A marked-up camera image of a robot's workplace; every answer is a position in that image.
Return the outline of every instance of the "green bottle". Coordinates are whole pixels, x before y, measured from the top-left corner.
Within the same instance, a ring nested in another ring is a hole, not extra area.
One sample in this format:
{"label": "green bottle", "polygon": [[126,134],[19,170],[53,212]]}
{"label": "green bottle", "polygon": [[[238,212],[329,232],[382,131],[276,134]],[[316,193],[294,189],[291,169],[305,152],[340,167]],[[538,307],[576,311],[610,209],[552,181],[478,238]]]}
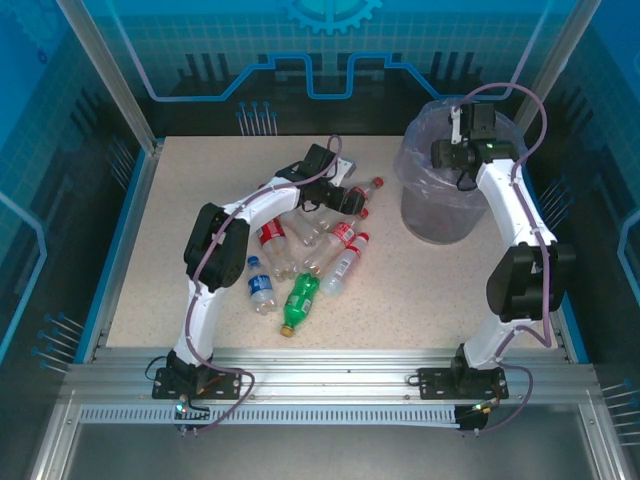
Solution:
{"label": "green bottle", "polygon": [[320,287],[320,280],[311,276],[310,273],[301,273],[296,278],[296,284],[289,294],[287,303],[284,305],[284,325],[280,329],[280,334],[285,337],[292,337],[298,325],[304,322],[311,305],[313,297]]}

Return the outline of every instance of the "red bottle label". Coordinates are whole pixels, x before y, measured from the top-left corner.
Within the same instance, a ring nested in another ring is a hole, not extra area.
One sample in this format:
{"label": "red bottle label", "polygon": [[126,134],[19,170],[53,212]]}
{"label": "red bottle label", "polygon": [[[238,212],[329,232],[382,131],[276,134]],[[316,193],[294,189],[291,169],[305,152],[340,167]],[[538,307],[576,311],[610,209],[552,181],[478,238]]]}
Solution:
{"label": "red bottle label", "polygon": [[265,223],[260,229],[260,235],[258,238],[260,239],[260,245],[264,245],[269,240],[275,237],[284,237],[284,230],[282,229],[282,225],[280,225],[280,220],[274,218],[268,223]]}
{"label": "red bottle label", "polygon": [[360,251],[360,249],[358,247],[354,247],[353,245],[349,245],[347,247],[347,250],[352,250],[352,251],[356,252],[356,255],[358,255],[358,258],[362,257],[362,252]]}
{"label": "red bottle label", "polygon": [[338,237],[345,247],[351,245],[351,242],[356,238],[356,232],[348,223],[340,222],[331,230],[336,237]]}

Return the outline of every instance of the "countertop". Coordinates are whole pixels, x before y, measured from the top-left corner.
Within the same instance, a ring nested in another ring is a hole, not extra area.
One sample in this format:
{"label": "countertop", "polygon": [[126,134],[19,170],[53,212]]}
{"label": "countertop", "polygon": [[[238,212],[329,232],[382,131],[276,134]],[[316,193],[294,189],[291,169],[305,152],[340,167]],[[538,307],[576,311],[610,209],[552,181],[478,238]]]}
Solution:
{"label": "countertop", "polygon": [[[256,314],[246,278],[227,295],[214,338],[217,347],[313,349],[455,348],[489,314],[488,276],[503,255],[498,228],[487,212],[464,240],[426,243],[404,226],[402,186],[393,160],[402,137],[343,137],[343,157],[357,169],[344,185],[385,180],[362,230],[369,247],[345,293],[321,293],[293,338],[280,335],[282,311]],[[278,169],[301,160],[311,143],[327,137],[169,137],[155,173],[107,346],[172,347],[183,328],[187,276],[182,260],[202,205],[225,205],[251,193]],[[294,256],[311,251],[288,233]],[[249,254],[261,255],[255,236]],[[274,283],[279,305],[293,281]],[[526,335],[517,346],[535,347]]]}

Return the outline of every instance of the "plastic bottle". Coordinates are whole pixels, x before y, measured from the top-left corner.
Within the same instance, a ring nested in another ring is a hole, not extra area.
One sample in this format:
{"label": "plastic bottle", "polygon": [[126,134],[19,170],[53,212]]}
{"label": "plastic bottle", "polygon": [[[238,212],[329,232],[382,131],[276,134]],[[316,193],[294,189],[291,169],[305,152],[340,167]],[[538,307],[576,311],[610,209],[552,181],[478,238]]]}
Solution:
{"label": "plastic bottle", "polygon": [[262,250],[269,259],[275,279],[282,282],[285,278],[295,278],[298,274],[298,265],[289,252],[287,237],[280,221],[274,218],[263,225],[258,230],[258,238]]}
{"label": "plastic bottle", "polygon": [[305,259],[304,269],[314,275],[322,275],[331,260],[345,247],[351,245],[351,242],[356,238],[356,225],[368,216],[369,210],[363,208],[358,215],[348,216],[333,227],[333,230],[325,234],[318,248]]}
{"label": "plastic bottle", "polygon": [[333,265],[331,265],[331,268],[329,268],[322,282],[320,282],[322,293],[330,297],[337,297],[342,294],[347,276],[353,272],[368,244],[369,235],[360,233],[353,243],[342,251],[333,262]]}
{"label": "plastic bottle", "polygon": [[295,329],[309,316],[313,297],[320,286],[320,280],[309,273],[302,273],[296,278],[296,284],[284,305],[284,324],[280,334],[292,337]]}
{"label": "plastic bottle", "polygon": [[296,237],[306,246],[313,247],[316,239],[322,232],[314,227],[309,221],[300,215],[298,210],[291,210],[280,215],[280,221],[285,227],[293,230]]}
{"label": "plastic bottle", "polygon": [[256,312],[266,315],[275,312],[278,308],[275,293],[271,286],[271,279],[265,268],[260,264],[260,259],[251,256],[247,259],[249,265],[249,295]]}
{"label": "plastic bottle", "polygon": [[358,183],[354,185],[353,187],[351,187],[351,190],[356,190],[364,195],[364,201],[368,203],[371,201],[371,197],[373,197],[375,191],[381,188],[383,185],[384,180],[382,180],[382,178],[374,177],[368,182]]}
{"label": "plastic bottle", "polygon": [[[368,182],[358,183],[354,185],[351,190],[356,190],[364,195],[366,204],[371,201],[371,198],[373,197],[375,191],[381,188],[383,185],[384,180],[382,180],[382,178],[374,177]],[[345,217],[347,217],[347,215],[335,210],[331,210],[330,208],[325,208],[322,212],[318,213],[318,215],[313,218],[312,224],[316,228],[316,230],[320,232],[327,232]]]}

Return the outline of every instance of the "bottle cap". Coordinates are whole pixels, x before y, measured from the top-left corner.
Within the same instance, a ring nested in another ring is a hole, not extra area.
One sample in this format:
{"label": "bottle cap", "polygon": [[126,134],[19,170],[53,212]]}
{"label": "bottle cap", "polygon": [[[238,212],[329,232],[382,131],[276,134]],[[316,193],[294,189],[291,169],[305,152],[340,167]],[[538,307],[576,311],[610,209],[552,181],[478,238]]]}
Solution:
{"label": "bottle cap", "polygon": [[287,338],[293,337],[293,328],[289,327],[288,325],[283,325],[280,329],[280,335],[283,335]]}

